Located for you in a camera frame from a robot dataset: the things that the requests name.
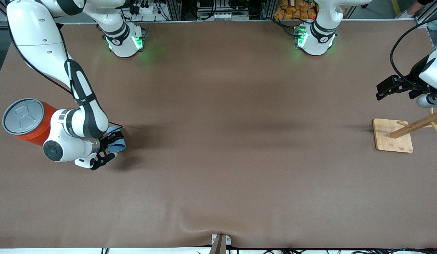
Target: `yellow floor line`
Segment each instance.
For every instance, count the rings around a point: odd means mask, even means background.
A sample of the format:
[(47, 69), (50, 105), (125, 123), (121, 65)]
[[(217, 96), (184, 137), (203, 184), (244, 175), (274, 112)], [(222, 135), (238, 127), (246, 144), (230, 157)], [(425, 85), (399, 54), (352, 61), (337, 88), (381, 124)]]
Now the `yellow floor line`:
[(397, 0), (391, 0), (391, 3), (393, 4), (394, 12), (396, 13), (396, 15), (399, 15), (401, 13), (401, 9), (399, 8)]

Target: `container lid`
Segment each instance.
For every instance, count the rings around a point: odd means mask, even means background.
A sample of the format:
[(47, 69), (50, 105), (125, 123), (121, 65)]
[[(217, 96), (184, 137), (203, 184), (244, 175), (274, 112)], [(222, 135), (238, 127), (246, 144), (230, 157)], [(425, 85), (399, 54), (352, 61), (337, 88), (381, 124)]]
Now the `container lid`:
[(43, 104), (34, 98), (24, 98), (7, 108), (2, 117), (2, 126), (10, 134), (24, 135), (35, 130), (43, 117)]

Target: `shoe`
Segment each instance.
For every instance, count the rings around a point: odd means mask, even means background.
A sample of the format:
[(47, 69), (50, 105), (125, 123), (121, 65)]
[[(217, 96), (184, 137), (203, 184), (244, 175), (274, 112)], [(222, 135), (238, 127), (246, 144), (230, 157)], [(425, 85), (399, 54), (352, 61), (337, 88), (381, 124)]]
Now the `shoe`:
[(435, 30), (437, 30), (437, 20), (434, 20), (434, 21), (432, 21), (432, 22), (429, 22), (429, 23), (427, 24), (427, 28), (428, 28), (430, 31), (435, 31)]
[(396, 16), (396, 19), (411, 19), (413, 17), (413, 15), (410, 15), (407, 13), (406, 10), (404, 10), (403, 12), (401, 12), (399, 15)]

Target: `wooden base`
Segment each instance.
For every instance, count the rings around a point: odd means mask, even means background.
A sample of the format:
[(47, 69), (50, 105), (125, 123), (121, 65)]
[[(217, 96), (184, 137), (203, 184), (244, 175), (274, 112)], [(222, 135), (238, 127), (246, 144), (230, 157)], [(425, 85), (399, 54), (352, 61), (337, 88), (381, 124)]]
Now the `wooden base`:
[(398, 120), (374, 119), (375, 148), (379, 151), (391, 151), (400, 153), (413, 153), (413, 144), (410, 134), (403, 135), (399, 138), (391, 138), (391, 132), (401, 129), (402, 125), (396, 123)]

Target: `table surface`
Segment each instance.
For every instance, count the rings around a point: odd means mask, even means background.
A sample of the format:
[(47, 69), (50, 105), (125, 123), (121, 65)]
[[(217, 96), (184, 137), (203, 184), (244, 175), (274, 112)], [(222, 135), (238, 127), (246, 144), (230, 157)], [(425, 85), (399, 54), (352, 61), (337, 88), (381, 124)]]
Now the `table surface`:
[[(202, 246), (213, 233), (243, 248), (436, 248), (436, 134), (415, 132), (401, 154), (375, 150), (371, 130), (428, 114), (406, 93), (375, 99), (413, 25), (343, 22), (313, 57), (270, 22), (154, 24), (125, 59), (94, 26), (63, 27), (128, 148), (92, 172), (0, 121), (0, 248)], [(395, 61), (406, 73), (430, 49), (416, 30)], [(76, 107), (11, 48), (0, 120), (27, 97)]]

